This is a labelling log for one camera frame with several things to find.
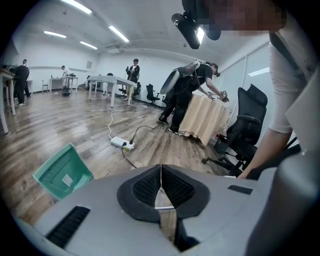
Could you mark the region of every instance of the checkered cloth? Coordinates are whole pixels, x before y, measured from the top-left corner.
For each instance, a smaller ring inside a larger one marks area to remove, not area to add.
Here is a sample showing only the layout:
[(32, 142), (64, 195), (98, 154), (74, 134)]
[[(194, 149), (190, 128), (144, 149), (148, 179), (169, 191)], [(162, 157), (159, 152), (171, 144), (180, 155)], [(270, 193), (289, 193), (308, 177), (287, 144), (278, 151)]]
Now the checkered cloth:
[(213, 135), (227, 127), (231, 113), (221, 101), (194, 94), (179, 126), (179, 135), (198, 137), (207, 146)]

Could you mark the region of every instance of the extension cord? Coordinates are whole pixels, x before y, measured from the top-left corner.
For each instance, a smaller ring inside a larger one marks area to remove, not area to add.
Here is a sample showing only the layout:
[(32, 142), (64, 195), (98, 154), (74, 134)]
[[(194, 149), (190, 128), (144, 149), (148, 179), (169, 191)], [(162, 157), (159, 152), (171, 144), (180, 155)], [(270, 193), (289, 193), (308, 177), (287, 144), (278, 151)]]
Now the extension cord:
[(125, 140), (123, 138), (119, 138), (119, 137), (113, 137), (110, 142), (111, 142), (111, 144), (113, 144), (115, 146), (118, 146), (120, 148), (123, 147), (124, 149), (129, 150), (129, 151), (133, 150), (134, 146), (135, 146), (134, 143), (130, 144), (130, 141)]

